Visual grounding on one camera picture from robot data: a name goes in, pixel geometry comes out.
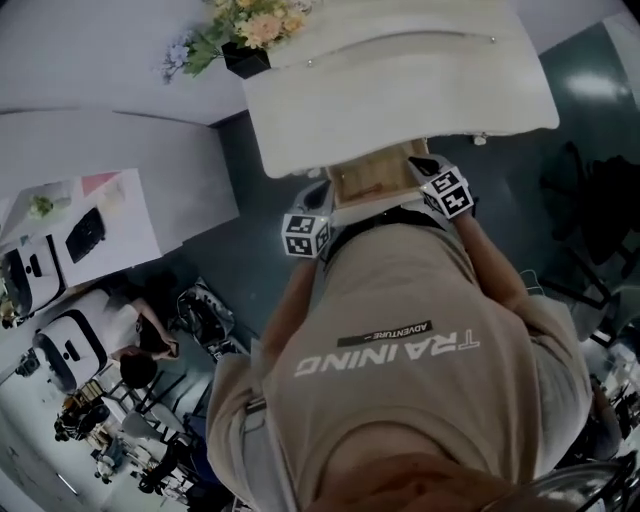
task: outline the gray floor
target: gray floor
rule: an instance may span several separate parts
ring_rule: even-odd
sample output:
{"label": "gray floor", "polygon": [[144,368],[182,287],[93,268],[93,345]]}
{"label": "gray floor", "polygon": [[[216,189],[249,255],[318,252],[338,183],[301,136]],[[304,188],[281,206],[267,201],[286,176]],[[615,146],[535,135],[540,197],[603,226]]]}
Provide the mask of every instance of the gray floor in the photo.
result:
{"label": "gray floor", "polygon": [[[490,138],[484,147],[464,136],[430,140],[431,152],[447,156],[469,179],[480,198],[477,218],[492,239],[518,270],[538,273],[556,257],[551,230],[556,214],[561,216],[543,197],[540,176],[574,179],[571,165],[558,160],[562,145],[573,140],[585,160],[622,154],[640,162],[640,114],[604,26],[591,27],[541,60],[560,112],[559,129]],[[581,90],[580,79],[594,76],[613,84],[614,92]],[[174,263],[184,258],[198,269],[236,315],[260,332],[294,264],[281,247],[282,214],[309,180],[271,180],[263,173],[248,116],[222,126],[220,135],[240,217],[187,242]]]}

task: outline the black chair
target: black chair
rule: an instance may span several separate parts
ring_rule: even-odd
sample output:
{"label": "black chair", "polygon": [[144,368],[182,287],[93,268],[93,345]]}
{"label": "black chair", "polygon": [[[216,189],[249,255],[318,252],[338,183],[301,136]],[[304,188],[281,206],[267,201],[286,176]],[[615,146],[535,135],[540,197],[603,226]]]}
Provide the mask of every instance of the black chair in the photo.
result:
{"label": "black chair", "polygon": [[547,277],[542,277],[540,283],[575,301],[602,309],[612,295],[590,263],[602,265],[618,254],[624,261],[620,277],[626,279],[640,258],[639,248],[630,251],[623,245],[630,231],[640,231],[640,209],[636,206],[635,198],[640,190],[640,166],[630,164],[621,156],[584,166],[573,142],[566,143],[563,152],[575,165],[575,190],[559,186],[546,177],[540,180],[543,189],[568,199],[573,207],[569,219],[554,229],[553,238],[566,242],[577,228],[580,229],[590,262],[585,261],[586,258],[581,257],[574,248],[565,245],[564,251],[602,295],[602,299],[594,299]]}

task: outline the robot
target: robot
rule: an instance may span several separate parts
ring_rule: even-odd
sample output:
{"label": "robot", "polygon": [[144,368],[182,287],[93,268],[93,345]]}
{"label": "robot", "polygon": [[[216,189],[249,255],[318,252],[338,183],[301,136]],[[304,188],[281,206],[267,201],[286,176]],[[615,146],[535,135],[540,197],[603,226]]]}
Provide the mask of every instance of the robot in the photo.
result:
{"label": "robot", "polygon": [[[469,183],[446,158],[412,156],[408,162],[425,203],[447,220],[473,207]],[[300,192],[282,222],[285,253],[317,258],[331,239],[333,208],[334,188],[329,180],[313,183]]]}

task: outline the flower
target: flower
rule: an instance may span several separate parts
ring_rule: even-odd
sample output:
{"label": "flower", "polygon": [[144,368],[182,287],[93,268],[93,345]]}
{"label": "flower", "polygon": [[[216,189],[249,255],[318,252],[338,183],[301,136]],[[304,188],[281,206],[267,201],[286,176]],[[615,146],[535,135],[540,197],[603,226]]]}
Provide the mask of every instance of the flower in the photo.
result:
{"label": "flower", "polygon": [[262,48],[280,35],[282,21],[273,14],[257,14],[235,26],[238,34],[247,40],[247,46]]}
{"label": "flower", "polygon": [[282,25],[288,33],[293,34],[304,27],[305,21],[304,14],[301,12],[289,11],[289,14],[282,22]]}

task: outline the beige t-shirt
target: beige t-shirt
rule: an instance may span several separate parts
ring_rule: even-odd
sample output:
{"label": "beige t-shirt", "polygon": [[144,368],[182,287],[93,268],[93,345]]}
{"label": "beige t-shirt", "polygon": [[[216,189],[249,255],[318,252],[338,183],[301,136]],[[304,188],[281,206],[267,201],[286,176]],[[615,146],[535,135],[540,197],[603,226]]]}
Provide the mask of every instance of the beige t-shirt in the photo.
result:
{"label": "beige t-shirt", "polygon": [[[210,460],[240,496],[225,436],[252,396],[248,372],[241,359],[219,368],[209,411]],[[333,448],[363,425],[412,427],[460,464],[526,482],[564,455],[591,399],[566,306],[530,297],[505,309],[453,237],[406,225],[336,255],[263,388],[302,507]]]}

